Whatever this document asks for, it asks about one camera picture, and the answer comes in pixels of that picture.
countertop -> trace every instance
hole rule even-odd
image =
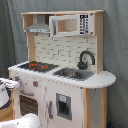
[[[62,81],[62,82],[66,82],[68,84],[73,84],[74,86],[77,86],[77,87],[89,88],[89,89],[108,87],[108,86],[114,84],[116,81],[115,75],[108,72],[108,71],[102,71],[99,74],[94,74],[84,81],[77,81],[74,79],[58,77],[58,76],[53,75],[54,72],[64,68],[64,66],[60,66],[58,68],[55,68],[55,69],[53,69],[47,73],[39,73],[39,72],[26,70],[26,69],[22,69],[22,68],[18,67],[18,66],[25,64],[25,63],[28,63],[28,61],[21,63],[21,64],[18,64],[18,65],[15,65],[15,66],[12,66],[12,67],[9,67],[8,70],[22,71],[22,72],[26,72],[29,74],[42,76],[42,77],[47,78],[47,79]]]

oven window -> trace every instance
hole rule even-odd
[[[20,112],[24,116],[28,113],[38,115],[38,103],[36,100],[20,95]]]

grey curtain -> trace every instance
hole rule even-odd
[[[8,0],[8,5],[17,63],[27,60],[21,12],[105,10],[104,70],[117,77],[116,83],[108,87],[108,121],[115,128],[128,128],[128,1]]]
[[[0,77],[8,78],[8,67],[15,64],[13,34],[6,0],[0,0]]]

faucet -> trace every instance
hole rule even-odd
[[[80,54],[80,62],[77,64],[77,67],[79,68],[79,69],[81,69],[81,70],[84,70],[84,69],[87,69],[87,62],[86,63],[84,63],[84,62],[82,62],[82,57],[83,57],[83,55],[84,54],[88,54],[88,55],[90,55],[90,57],[91,57],[91,59],[92,59],[92,65],[95,65],[95,58],[94,58],[94,56],[93,56],[93,54],[91,53],[91,52],[89,52],[89,51],[83,51],[83,52],[81,52],[81,54]]]

white tile backsplash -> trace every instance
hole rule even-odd
[[[96,37],[72,36],[50,38],[48,34],[35,36],[36,61],[77,67],[80,53],[88,50],[95,55]],[[88,69],[95,66],[89,55],[84,55],[83,62],[88,62]]]

